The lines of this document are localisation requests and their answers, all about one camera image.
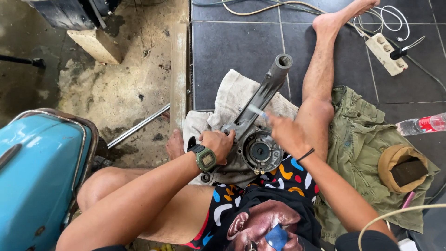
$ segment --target green cargo shorts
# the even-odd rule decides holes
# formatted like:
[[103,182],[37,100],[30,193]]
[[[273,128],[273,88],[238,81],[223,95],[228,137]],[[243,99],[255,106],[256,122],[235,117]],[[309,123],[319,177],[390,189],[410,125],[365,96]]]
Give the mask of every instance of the green cargo shorts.
[[[386,123],[385,113],[366,102],[352,89],[341,86],[332,91],[334,118],[329,127],[327,163],[363,198],[379,215],[399,209],[406,194],[390,192],[378,176],[378,160],[389,146],[411,146],[393,124]],[[440,171],[431,161],[426,180],[416,188],[410,206],[422,205],[426,190]],[[347,231],[319,193],[314,204],[316,218],[322,225],[322,238],[332,244]],[[422,211],[415,210],[391,216],[387,221],[408,230],[423,232]]]

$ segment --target hand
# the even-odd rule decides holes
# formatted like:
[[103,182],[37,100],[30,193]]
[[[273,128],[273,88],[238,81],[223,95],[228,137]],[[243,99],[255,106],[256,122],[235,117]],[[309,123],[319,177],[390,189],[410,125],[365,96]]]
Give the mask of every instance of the hand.
[[226,165],[226,156],[232,148],[234,137],[234,130],[231,130],[228,136],[219,130],[215,130],[213,132],[204,131],[198,140],[201,141],[201,145],[211,149],[215,153],[218,165]]
[[311,146],[305,140],[305,134],[302,128],[289,117],[274,116],[266,112],[269,117],[269,123],[273,128],[272,138],[285,151],[293,157],[299,158],[311,150]]

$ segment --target black bracelet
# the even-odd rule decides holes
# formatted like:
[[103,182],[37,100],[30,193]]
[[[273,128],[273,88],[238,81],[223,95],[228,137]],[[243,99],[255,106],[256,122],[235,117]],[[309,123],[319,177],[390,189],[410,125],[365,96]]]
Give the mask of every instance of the black bracelet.
[[312,154],[313,152],[314,152],[314,148],[311,148],[304,156],[302,156],[300,159],[296,160],[296,162],[303,160],[306,156]]

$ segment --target hairy leg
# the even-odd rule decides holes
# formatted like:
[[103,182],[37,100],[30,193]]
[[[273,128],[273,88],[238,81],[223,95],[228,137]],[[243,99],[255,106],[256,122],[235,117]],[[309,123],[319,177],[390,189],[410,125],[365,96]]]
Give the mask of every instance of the hairy leg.
[[350,18],[364,13],[380,0],[355,0],[336,13],[322,14],[313,21],[316,47],[305,74],[302,86],[302,105],[296,116],[319,158],[326,161],[328,151],[328,126],[333,119],[331,90],[335,75],[333,51],[341,27]]
[[[170,160],[184,154],[183,139],[179,130],[170,136],[166,150]],[[150,169],[122,169],[106,167],[93,174],[81,187],[77,200],[81,211],[85,212],[94,203],[124,186]],[[205,221],[211,203],[214,187],[187,185],[181,189],[152,222],[140,238],[184,244],[192,240]]]

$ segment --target colorful patterned shorts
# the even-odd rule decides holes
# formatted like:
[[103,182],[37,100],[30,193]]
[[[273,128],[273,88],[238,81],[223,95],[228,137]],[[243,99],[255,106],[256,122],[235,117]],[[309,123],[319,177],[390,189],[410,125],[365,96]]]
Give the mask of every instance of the colorful patterned shorts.
[[185,245],[196,250],[202,249],[221,226],[221,221],[238,211],[243,195],[258,187],[285,189],[295,192],[296,196],[309,198],[314,203],[319,192],[318,185],[295,158],[287,153],[284,156],[286,157],[277,169],[258,176],[244,189],[236,185],[214,183],[214,195],[203,227],[198,235]]

